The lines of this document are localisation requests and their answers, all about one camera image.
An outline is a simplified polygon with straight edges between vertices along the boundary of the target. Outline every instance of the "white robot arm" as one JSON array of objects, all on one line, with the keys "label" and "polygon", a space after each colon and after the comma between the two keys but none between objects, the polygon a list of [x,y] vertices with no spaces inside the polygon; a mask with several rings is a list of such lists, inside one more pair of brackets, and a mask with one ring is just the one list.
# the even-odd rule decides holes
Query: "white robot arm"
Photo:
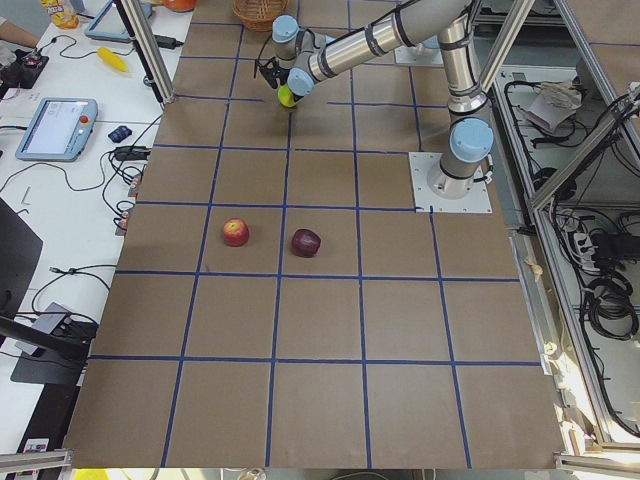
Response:
[{"label": "white robot arm", "polygon": [[505,27],[478,75],[470,25],[481,0],[407,0],[384,16],[337,40],[302,28],[291,16],[273,24],[275,57],[256,61],[256,70],[285,107],[293,107],[311,94],[314,86],[395,48],[414,46],[437,34],[450,98],[449,149],[429,184],[439,195],[462,198],[473,182],[478,165],[493,145],[493,131],[485,120],[485,92],[491,87],[534,0],[516,0]]}]

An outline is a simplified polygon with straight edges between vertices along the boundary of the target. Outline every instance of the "brown basket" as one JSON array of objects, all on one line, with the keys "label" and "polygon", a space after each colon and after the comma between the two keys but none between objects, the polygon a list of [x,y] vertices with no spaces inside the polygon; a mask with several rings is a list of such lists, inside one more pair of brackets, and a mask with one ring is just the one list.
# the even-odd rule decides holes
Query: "brown basket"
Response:
[{"label": "brown basket", "polygon": [[289,0],[233,0],[235,13],[245,27],[254,32],[268,32],[271,24],[282,15]]}]

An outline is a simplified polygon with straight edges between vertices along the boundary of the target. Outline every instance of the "white table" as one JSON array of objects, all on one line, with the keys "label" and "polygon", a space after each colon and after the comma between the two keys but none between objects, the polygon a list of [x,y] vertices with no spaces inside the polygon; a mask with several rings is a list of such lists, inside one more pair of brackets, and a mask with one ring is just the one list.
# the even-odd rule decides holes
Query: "white table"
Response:
[{"label": "white table", "polygon": [[[105,0],[85,0],[87,15],[95,15],[104,6]],[[153,33],[174,37],[184,42],[191,13],[175,13],[164,7],[153,9],[149,23]],[[57,35],[69,35],[77,44],[65,55],[80,56],[99,47],[107,47],[114,52],[126,53],[132,44],[92,40],[84,35],[88,20],[73,30],[61,30],[50,25],[39,45],[46,45]],[[0,115],[31,118],[44,97],[94,98],[98,102],[100,120],[108,122],[149,123],[161,113],[160,106],[150,87],[143,84],[145,76],[142,63],[136,52],[123,57],[129,66],[126,73],[119,72],[104,63],[97,55],[80,60],[64,58],[59,52],[72,42],[59,38],[56,43],[44,48],[43,54],[50,57],[49,63],[31,90],[20,90],[17,96],[0,102]],[[169,75],[173,78],[180,48],[161,49],[162,58]],[[9,90],[5,98],[10,98],[16,90]]]},{"label": "white table", "polygon": [[[103,0],[85,0],[87,14],[99,11]],[[176,14],[164,7],[154,8],[150,21],[154,33],[167,35],[184,41],[191,21],[191,14]],[[70,35],[78,44],[67,50],[69,55],[79,55],[99,46],[108,46],[114,51],[128,51],[130,44],[97,42],[84,36],[81,28],[62,31],[50,25],[40,45],[59,34]],[[142,84],[144,71],[135,53],[125,57],[130,73],[120,74],[107,66],[96,55],[82,60],[70,60],[58,55],[68,40],[60,39],[45,49],[51,57],[41,77],[32,90],[17,92],[11,100],[0,102],[0,125],[28,125],[43,97],[88,97],[98,102],[98,120],[82,155],[73,163],[56,163],[63,167],[74,187],[93,186],[100,183],[100,156],[116,145],[107,134],[120,124],[128,125],[133,134],[121,145],[130,144],[145,127],[161,113],[161,108],[150,88]],[[180,50],[162,50],[169,74],[173,77],[178,64]],[[6,97],[11,97],[10,90]],[[139,144],[151,146],[157,126],[151,127]],[[0,187],[12,173],[29,165],[15,158],[15,150],[23,132],[0,130]],[[113,173],[104,159],[107,179]],[[102,189],[89,192],[72,192],[67,187],[63,174],[48,167],[37,166],[13,179],[0,192],[15,211],[27,209],[22,218],[43,240],[40,261],[22,304],[21,310],[31,310],[34,293],[56,275],[49,267],[61,269],[90,264],[115,264],[122,248],[122,237],[115,236],[113,212],[104,204]],[[128,186],[118,177],[110,184],[107,199],[112,205],[127,198]],[[92,271],[111,283],[114,269]],[[107,297],[107,291],[97,280],[88,277],[67,277],[48,288],[38,297],[38,308],[46,308],[55,301],[72,311],[84,313],[99,321]],[[1,351],[19,355],[13,340],[6,340]],[[10,381],[16,360],[0,355],[0,454],[15,453],[25,428],[33,414],[42,392],[42,385],[27,385]]]}]

